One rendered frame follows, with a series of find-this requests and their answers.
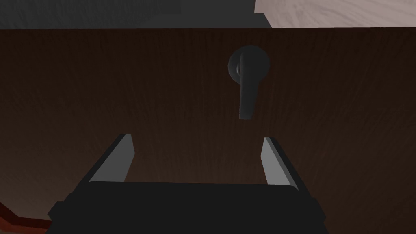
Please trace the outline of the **dark brown wooden door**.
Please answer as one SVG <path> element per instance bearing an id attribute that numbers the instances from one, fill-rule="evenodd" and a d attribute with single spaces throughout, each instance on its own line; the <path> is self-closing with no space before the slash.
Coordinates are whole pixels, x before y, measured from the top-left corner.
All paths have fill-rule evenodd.
<path id="1" fill-rule="evenodd" d="M 330 234 L 416 234 L 416 28 L 0 30 L 0 203 L 48 223 L 123 133 L 138 182 L 265 184 L 275 137 Z"/>

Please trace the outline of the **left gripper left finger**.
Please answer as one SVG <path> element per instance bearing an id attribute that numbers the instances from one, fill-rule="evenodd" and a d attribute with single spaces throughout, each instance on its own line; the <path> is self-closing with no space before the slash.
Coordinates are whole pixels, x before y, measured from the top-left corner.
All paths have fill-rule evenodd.
<path id="1" fill-rule="evenodd" d="M 85 176 L 86 182 L 123 182 L 135 155 L 131 134 L 120 134 Z"/>

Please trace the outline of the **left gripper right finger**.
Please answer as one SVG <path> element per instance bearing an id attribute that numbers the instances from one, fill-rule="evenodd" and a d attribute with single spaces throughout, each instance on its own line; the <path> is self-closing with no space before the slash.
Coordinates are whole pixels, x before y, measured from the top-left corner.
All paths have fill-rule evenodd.
<path id="1" fill-rule="evenodd" d="M 305 184 L 276 138 L 264 138 L 260 157 L 267 184 L 289 185 L 305 191 Z"/>

